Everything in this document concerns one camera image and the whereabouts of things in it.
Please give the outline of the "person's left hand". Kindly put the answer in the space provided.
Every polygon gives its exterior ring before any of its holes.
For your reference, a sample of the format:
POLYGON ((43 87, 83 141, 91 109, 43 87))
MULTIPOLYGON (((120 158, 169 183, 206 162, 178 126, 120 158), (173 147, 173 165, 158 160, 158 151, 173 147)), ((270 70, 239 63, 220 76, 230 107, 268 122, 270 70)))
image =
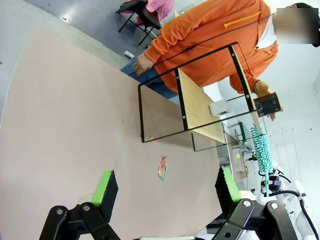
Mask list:
MULTIPOLYGON (((270 87, 267 83, 265 83, 262 80, 258 80, 258 81, 256 81, 256 83, 254 85, 254 93, 259 97, 263 97, 263 96, 271 94, 272 92, 271 92, 270 87)), ((281 104, 280 104, 280 111, 281 112, 284 111, 284 108, 281 104)), ((274 121, 276 119, 276 114, 271 113, 268 115, 268 117, 271 119, 271 121, 274 121)))

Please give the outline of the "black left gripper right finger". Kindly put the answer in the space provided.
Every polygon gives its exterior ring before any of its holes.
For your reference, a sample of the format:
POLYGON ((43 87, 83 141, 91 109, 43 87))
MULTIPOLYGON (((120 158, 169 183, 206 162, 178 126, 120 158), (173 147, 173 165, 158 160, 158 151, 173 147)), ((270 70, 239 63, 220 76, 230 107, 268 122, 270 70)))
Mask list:
POLYGON ((214 240, 296 240, 285 206, 278 200, 262 205, 241 196, 227 167, 218 171, 216 193, 225 221, 214 240))

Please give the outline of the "person's right hand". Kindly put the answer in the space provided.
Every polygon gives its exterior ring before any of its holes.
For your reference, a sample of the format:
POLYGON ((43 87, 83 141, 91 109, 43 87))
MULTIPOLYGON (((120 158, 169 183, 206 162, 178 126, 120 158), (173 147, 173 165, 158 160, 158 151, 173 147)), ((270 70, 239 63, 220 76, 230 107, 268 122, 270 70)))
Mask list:
POLYGON ((147 70, 151 69, 154 65, 144 53, 141 53, 133 63, 133 69, 137 76, 140 76, 142 73, 146 72, 147 70))

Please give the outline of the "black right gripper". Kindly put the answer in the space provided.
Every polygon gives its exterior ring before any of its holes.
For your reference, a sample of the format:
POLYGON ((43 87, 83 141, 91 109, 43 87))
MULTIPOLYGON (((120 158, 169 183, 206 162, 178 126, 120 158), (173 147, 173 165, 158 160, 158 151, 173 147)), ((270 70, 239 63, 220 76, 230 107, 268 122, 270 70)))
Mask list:
MULTIPOLYGON (((260 182, 260 186, 261 186, 261 189, 260 189, 260 192, 262 194, 265 194, 266 193, 266 180, 265 180, 265 177, 262 178, 261 182, 260 182)), ((277 192, 280 190, 282 186, 282 182, 280 181, 280 177, 278 175, 269 175, 268 176, 268 189, 269 189, 269 192, 277 192)))

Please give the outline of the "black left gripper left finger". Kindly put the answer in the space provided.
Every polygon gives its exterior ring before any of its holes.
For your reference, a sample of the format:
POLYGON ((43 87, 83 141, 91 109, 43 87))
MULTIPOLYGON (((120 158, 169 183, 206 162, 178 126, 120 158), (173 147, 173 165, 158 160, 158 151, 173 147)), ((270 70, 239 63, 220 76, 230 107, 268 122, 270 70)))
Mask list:
POLYGON ((78 240, 81 235, 90 234, 95 240, 118 240, 109 224, 118 189, 115 172, 104 171, 90 201, 73 209, 62 205, 50 209, 39 238, 78 240))

